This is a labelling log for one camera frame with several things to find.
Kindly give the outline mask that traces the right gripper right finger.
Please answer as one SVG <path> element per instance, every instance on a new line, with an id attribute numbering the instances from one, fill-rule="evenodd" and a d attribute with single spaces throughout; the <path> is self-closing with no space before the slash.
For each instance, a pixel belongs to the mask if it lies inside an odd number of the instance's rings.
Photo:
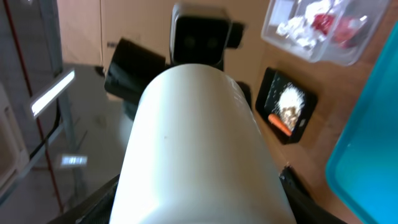
<path id="1" fill-rule="evenodd" d="M 315 203 L 292 166 L 285 166 L 279 179 L 298 224 L 345 224 Z"/>

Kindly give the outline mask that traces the pale green cup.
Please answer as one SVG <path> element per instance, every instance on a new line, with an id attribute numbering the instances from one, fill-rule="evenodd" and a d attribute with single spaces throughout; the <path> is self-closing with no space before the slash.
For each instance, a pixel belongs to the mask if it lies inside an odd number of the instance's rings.
<path id="1" fill-rule="evenodd" d="M 278 171 L 238 84 L 200 64 L 145 89 L 111 223 L 295 223 Z"/>

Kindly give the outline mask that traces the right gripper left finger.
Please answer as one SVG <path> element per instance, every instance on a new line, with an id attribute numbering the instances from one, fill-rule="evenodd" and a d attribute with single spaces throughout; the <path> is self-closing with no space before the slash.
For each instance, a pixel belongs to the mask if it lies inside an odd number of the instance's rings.
<path id="1" fill-rule="evenodd" d="M 108 224 L 120 175 L 105 183 L 76 207 L 49 224 Z"/>

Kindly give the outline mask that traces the black tray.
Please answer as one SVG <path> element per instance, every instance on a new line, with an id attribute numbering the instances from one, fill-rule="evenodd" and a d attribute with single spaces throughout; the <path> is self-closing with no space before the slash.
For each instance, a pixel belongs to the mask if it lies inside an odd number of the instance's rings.
<path id="1" fill-rule="evenodd" d="M 318 103 L 318 97 L 285 73 L 267 68 L 255 109 L 282 144 L 298 143 Z"/>

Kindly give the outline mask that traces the white napkin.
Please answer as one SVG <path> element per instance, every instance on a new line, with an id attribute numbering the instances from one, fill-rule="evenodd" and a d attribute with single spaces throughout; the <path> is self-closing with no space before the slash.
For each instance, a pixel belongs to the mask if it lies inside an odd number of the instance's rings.
<path id="1" fill-rule="evenodd" d="M 341 1 L 321 0 L 308 4 L 301 16 L 294 16 L 287 22 L 281 22 L 276 34 L 290 39 L 305 50 L 312 50 L 319 42 L 326 40 L 326 35 L 311 27 L 317 14 L 336 14 Z"/>

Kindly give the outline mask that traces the orange carrot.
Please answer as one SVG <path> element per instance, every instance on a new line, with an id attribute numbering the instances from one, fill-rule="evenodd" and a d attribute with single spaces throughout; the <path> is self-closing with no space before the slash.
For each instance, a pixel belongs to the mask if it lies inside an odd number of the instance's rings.
<path id="1" fill-rule="evenodd" d="M 292 131 L 289 129 L 289 127 L 276 114 L 270 114 L 268 116 L 268 120 L 271 124 L 281 130 L 285 135 L 292 135 Z"/>

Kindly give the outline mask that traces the red snack wrapper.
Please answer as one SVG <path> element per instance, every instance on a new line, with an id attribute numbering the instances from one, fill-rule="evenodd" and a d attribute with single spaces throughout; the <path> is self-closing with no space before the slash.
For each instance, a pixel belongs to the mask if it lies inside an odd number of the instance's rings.
<path id="1" fill-rule="evenodd" d="M 320 31 L 323 35 L 328 35 L 332 31 L 335 21 L 336 16 L 333 14 L 317 14 L 311 27 Z M 333 30 L 332 41 L 342 49 L 357 46 L 361 41 L 361 32 L 364 30 L 367 21 L 367 16 L 361 18 L 343 16 Z"/>

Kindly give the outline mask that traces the clear plastic bin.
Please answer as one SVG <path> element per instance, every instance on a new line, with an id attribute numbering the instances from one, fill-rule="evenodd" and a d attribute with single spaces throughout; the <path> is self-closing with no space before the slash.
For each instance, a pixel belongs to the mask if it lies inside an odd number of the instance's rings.
<path id="1" fill-rule="evenodd" d="M 271 0 L 261 38 L 310 63 L 354 64 L 390 0 Z"/>

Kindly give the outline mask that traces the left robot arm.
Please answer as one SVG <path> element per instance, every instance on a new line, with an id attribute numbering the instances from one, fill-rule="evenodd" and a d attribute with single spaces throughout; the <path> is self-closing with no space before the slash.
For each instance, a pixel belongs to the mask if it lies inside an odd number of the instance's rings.
<path id="1" fill-rule="evenodd" d="M 165 68 L 165 57 L 122 38 L 109 64 L 104 89 L 123 100 L 124 113 L 134 120 L 144 90 Z"/>

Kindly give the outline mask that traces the nuts and rice pile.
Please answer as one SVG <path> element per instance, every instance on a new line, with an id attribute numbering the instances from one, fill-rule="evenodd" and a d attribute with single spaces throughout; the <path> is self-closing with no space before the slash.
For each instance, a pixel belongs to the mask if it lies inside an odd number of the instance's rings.
<path id="1" fill-rule="evenodd" d="M 304 92 L 291 82 L 288 83 L 280 94 L 277 108 L 280 119 L 291 131 L 294 130 L 304 105 Z"/>

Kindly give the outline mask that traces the teal plastic tray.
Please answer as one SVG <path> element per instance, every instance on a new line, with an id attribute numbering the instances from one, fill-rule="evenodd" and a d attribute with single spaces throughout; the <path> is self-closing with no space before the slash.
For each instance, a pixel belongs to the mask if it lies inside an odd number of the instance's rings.
<path id="1" fill-rule="evenodd" d="M 334 194 L 363 223 L 397 223 L 397 28 L 326 165 Z"/>

